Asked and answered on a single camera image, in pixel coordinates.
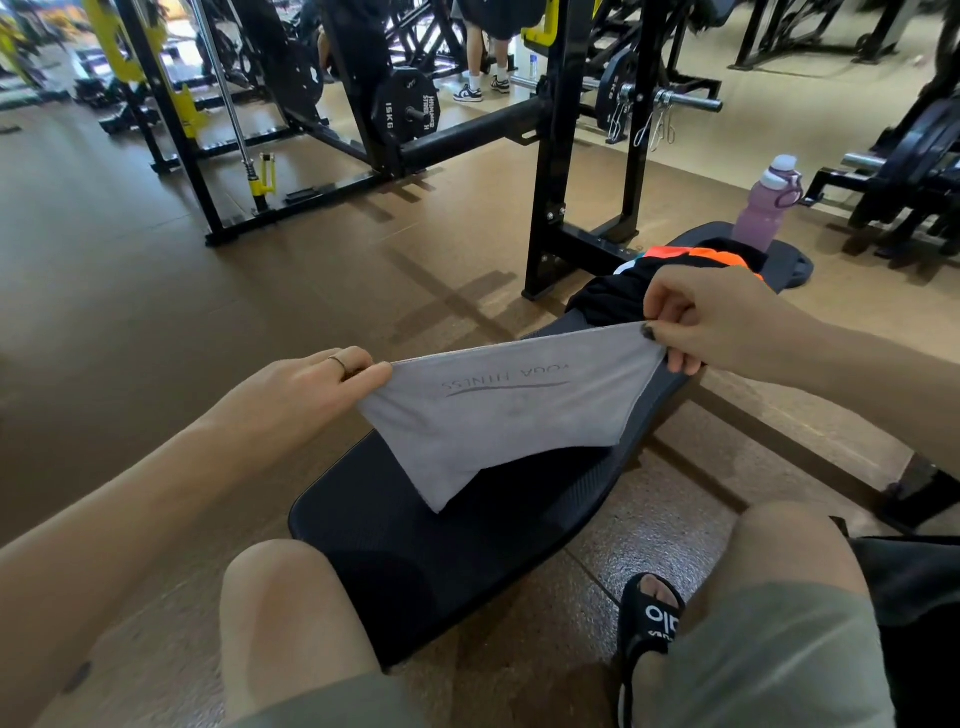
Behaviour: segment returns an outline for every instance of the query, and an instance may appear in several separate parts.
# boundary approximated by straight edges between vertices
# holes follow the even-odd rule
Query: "black slide sandal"
[[[673,593],[679,607],[672,607],[640,591],[640,579],[655,576]],[[620,695],[616,705],[616,723],[620,728],[632,728],[634,712],[633,677],[636,663],[647,652],[665,655],[677,636],[677,623],[684,613],[686,602],[680,592],[662,576],[642,571],[627,582],[620,600],[617,620],[616,646],[620,659]]]

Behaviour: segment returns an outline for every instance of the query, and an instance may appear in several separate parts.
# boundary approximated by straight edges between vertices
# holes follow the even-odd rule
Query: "orange fabric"
[[[739,266],[741,268],[750,269],[750,266],[747,265],[747,262],[737,255],[736,253],[727,253],[726,251],[714,251],[711,248],[676,248],[674,246],[657,246],[656,248],[651,248],[649,251],[643,254],[643,257],[656,257],[656,258],[668,258],[668,257],[680,257],[681,255],[697,255],[698,257],[708,257],[711,260],[716,260],[718,263],[723,263],[726,266]],[[763,276],[759,273],[754,273],[754,275],[763,280]]]

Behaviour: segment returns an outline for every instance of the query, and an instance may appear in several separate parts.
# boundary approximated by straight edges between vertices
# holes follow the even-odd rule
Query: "forearm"
[[[148,567],[231,484],[218,442],[185,430],[0,549],[0,714],[31,725]]]
[[[960,364],[868,333],[824,325],[781,383],[860,415],[960,475]]]

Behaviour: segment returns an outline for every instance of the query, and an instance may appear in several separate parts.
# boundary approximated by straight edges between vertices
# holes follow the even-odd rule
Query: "pink water bottle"
[[[747,207],[736,219],[731,237],[764,253],[777,237],[786,210],[804,194],[797,158],[780,155],[750,190]]]

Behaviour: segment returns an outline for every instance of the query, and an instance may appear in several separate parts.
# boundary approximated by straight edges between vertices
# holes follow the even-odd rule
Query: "barbell sleeve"
[[[859,152],[848,152],[843,155],[843,165],[854,169],[869,169],[875,172],[885,163],[886,159],[884,158],[860,154]]]

